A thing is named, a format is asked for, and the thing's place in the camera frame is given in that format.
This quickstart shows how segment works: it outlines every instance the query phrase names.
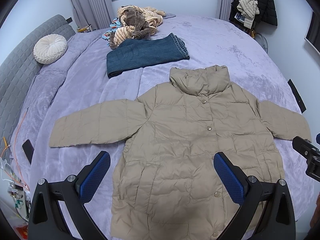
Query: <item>jacket collar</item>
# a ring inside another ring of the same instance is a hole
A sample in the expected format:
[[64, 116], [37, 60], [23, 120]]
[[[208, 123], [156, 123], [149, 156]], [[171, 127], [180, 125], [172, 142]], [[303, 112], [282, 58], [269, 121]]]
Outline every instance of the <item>jacket collar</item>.
[[207, 96], [224, 91], [230, 86], [226, 66], [214, 65], [195, 70], [171, 68], [171, 84], [182, 92], [193, 96]]

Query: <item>jacket's left sleeve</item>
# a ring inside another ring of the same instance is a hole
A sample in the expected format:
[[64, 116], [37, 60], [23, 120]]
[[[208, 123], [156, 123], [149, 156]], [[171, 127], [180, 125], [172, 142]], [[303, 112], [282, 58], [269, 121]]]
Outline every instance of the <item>jacket's left sleeve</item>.
[[259, 102], [257, 110], [261, 122], [274, 137], [292, 140], [296, 136], [311, 142], [310, 128], [307, 120], [296, 112], [280, 107], [270, 101]]
[[143, 103], [106, 101], [58, 119], [49, 146], [114, 143], [132, 136], [146, 121]]

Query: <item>beige puffer jacket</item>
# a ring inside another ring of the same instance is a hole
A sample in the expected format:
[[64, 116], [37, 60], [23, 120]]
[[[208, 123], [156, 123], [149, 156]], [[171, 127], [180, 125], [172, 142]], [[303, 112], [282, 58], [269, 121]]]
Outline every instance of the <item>beige puffer jacket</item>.
[[[172, 68], [135, 101], [103, 102], [56, 121], [50, 146], [127, 138], [113, 175], [111, 235], [125, 240], [216, 239], [239, 205], [212, 165], [223, 151], [260, 181], [284, 178], [273, 136], [311, 140], [302, 115], [230, 82], [225, 66]], [[258, 222], [262, 206], [249, 229]]]

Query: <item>black puffer jacket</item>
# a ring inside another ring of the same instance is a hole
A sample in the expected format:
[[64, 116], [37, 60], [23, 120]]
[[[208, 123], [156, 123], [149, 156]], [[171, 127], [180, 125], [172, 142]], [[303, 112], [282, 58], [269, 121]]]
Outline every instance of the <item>black puffer jacket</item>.
[[[255, 22], [266, 22], [275, 26], [278, 26], [277, 13], [274, 0], [257, 0], [260, 14], [257, 14], [254, 18]], [[230, 20], [234, 20], [235, 14], [238, 12], [237, 6], [239, 0], [233, 0], [231, 3], [232, 11]]]

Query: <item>white wall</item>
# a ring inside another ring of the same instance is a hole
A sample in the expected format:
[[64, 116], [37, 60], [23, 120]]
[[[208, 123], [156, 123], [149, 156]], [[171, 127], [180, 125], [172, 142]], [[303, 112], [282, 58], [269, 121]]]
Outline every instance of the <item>white wall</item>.
[[[307, 108], [307, 119], [313, 144], [320, 133], [320, 55], [304, 40], [309, 28], [312, 9], [306, 0], [274, 0], [278, 27], [260, 23], [258, 33], [268, 41], [268, 55], [279, 67], [284, 77], [291, 79]], [[297, 223], [297, 235], [309, 230], [309, 222], [315, 210], [320, 183], [315, 182], [315, 196], [306, 213]]]
[[[0, 64], [40, 24], [61, 14], [73, 18], [71, 0], [18, 0], [0, 28]], [[76, 23], [70, 24], [76, 30]]]
[[112, 0], [112, 8], [116, 14], [121, 6], [151, 6], [174, 14], [216, 17], [218, 0]]

